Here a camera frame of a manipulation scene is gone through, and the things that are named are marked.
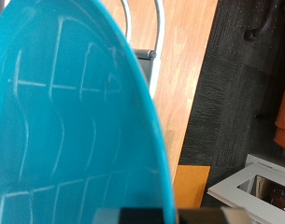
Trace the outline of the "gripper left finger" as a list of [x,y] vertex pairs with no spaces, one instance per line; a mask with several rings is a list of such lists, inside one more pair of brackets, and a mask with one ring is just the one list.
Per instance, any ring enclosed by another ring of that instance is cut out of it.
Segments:
[[164,224],[161,208],[102,208],[92,224]]

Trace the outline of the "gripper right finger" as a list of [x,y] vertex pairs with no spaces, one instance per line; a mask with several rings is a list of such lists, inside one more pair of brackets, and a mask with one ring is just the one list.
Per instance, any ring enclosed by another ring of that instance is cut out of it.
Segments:
[[178,210],[178,224],[253,224],[244,208],[193,208]]

